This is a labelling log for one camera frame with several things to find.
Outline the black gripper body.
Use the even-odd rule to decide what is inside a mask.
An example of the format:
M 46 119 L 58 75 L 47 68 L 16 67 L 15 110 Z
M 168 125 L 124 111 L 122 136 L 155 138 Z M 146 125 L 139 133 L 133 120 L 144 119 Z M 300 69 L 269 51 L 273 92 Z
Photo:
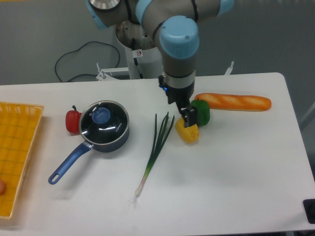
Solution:
M 164 90 L 167 96 L 167 103 L 175 103 L 180 114 L 192 110 L 190 97 L 194 91 L 194 77 L 182 78 L 160 75 L 158 77 L 159 87 Z

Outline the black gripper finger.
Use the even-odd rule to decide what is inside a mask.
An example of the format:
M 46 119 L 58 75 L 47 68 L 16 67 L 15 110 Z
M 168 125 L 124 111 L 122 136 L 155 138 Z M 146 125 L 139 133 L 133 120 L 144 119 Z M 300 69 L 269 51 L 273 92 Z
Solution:
M 181 117 L 184 120 L 184 127 L 190 127 L 190 110 L 189 109 L 181 109 L 180 111 Z
M 198 111 L 192 107 L 188 112 L 188 126 L 193 126 L 198 123 Z

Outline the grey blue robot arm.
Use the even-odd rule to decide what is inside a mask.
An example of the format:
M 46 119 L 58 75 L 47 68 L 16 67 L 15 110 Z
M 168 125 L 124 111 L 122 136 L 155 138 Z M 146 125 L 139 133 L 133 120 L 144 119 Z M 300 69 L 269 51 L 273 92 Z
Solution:
M 89 0 L 100 28 L 115 27 L 131 78 L 158 78 L 168 103 L 175 103 L 184 126 L 197 124 L 190 104 L 194 90 L 198 22 L 229 11 L 232 0 Z

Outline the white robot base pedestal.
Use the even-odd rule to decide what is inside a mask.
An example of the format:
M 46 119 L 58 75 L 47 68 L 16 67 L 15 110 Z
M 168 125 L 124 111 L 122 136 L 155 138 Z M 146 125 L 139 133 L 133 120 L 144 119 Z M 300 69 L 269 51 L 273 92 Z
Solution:
M 128 75 L 130 79 L 155 79 L 163 74 L 161 53 L 141 25 L 124 21 L 116 25 L 115 34 L 125 50 L 127 67 L 99 68 L 97 80 L 115 80 L 122 75 Z

